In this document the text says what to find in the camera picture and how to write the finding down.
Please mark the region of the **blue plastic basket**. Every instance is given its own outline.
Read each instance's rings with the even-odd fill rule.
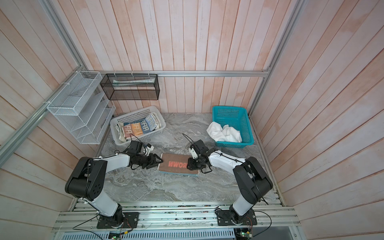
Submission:
[[[216,142],[218,147],[243,148],[253,144],[253,134],[249,123],[247,110],[240,107],[216,106],[212,108],[212,121],[223,127],[229,125],[240,131],[243,142]]]

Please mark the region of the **wooden wall panel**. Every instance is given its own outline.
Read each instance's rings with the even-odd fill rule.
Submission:
[[[93,70],[262,70],[297,0],[53,0]],[[160,78],[159,100],[119,100],[118,111],[249,110],[262,79]]]
[[[308,239],[381,239],[384,1],[303,11],[252,121]]]
[[[3,144],[78,65],[38,0],[0,3],[0,42]],[[49,237],[73,199],[64,191],[68,177],[93,153],[52,115],[44,119],[0,169],[2,236]]]

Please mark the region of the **white wire rack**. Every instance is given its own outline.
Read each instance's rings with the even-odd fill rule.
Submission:
[[[101,81],[99,72],[80,71],[60,91],[48,110],[82,144],[99,144],[116,107],[94,94]]]

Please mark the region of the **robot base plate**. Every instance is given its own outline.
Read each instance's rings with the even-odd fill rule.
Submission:
[[[257,225],[255,212],[250,209],[244,216],[233,222],[231,218],[231,210],[216,210],[217,224],[219,226],[233,226],[233,225]]]
[[[133,228],[137,228],[137,221],[139,219],[139,213],[138,212],[123,212],[124,214],[124,228],[129,228],[127,222],[129,225]],[[97,229],[107,229],[112,228],[112,226],[109,224],[108,220],[104,218],[100,218],[99,222],[97,223]]]

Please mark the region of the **marble tabletop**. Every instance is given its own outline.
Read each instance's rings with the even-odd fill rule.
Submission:
[[[209,137],[206,129],[212,122],[212,114],[206,113],[162,113],[166,127],[161,135],[149,141],[154,146],[153,153],[186,154],[189,141],[182,135],[188,135],[193,140],[201,139],[208,148],[215,146],[215,141]],[[101,151],[103,156],[110,156],[117,147],[110,133]],[[245,148],[221,148],[221,151],[236,157],[248,158],[253,156],[261,160],[260,151],[255,144]],[[233,174],[220,168],[212,167],[212,172],[199,173],[198,177],[176,175],[159,172],[156,167],[152,169],[131,170],[131,168],[116,169],[106,174],[104,190],[117,202],[133,201],[224,201],[234,202],[240,191]],[[274,200],[270,191],[265,200]]]

